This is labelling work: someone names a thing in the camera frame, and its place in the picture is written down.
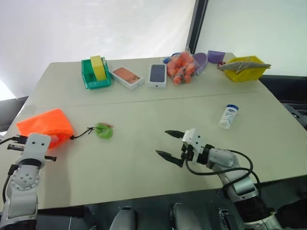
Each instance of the yellow block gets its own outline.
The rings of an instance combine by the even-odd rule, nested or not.
[[[106,72],[100,56],[91,57],[91,64],[97,81],[106,80]]]

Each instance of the orange pouch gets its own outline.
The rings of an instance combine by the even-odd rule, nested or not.
[[[40,133],[52,137],[49,149],[52,149],[73,136],[73,129],[69,120],[60,109],[54,109],[24,121],[18,122],[17,127],[23,136]]]

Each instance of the bag of oranges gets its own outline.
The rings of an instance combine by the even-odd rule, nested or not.
[[[167,63],[167,74],[172,78],[175,85],[189,83],[192,76],[197,74],[198,63],[187,49],[186,51],[173,55]]]

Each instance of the floor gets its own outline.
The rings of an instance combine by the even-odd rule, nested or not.
[[[307,177],[291,178],[264,185],[262,198],[269,207],[277,209],[300,199],[300,192],[306,194]],[[114,216],[125,206],[133,207],[139,215],[138,230],[169,230],[168,206],[181,202],[190,207],[197,215],[204,230],[223,230],[218,219],[217,209],[227,208],[235,216],[239,229],[243,229],[242,220],[234,205],[223,197],[221,190],[195,191],[173,195],[161,195],[147,198],[107,202],[89,205],[94,218],[102,230],[108,230]],[[38,216],[38,230],[68,230],[70,218]],[[70,230],[88,230],[83,219],[72,218]]]

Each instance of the yellow basket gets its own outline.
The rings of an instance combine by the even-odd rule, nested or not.
[[[231,59],[228,63],[235,61],[254,61],[264,64],[264,62],[261,61],[256,56],[236,57]],[[240,71],[238,74],[233,70],[224,70],[224,72],[230,77],[231,80],[237,82],[237,81],[258,80],[263,75],[266,69],[267,68],[244,69]]]

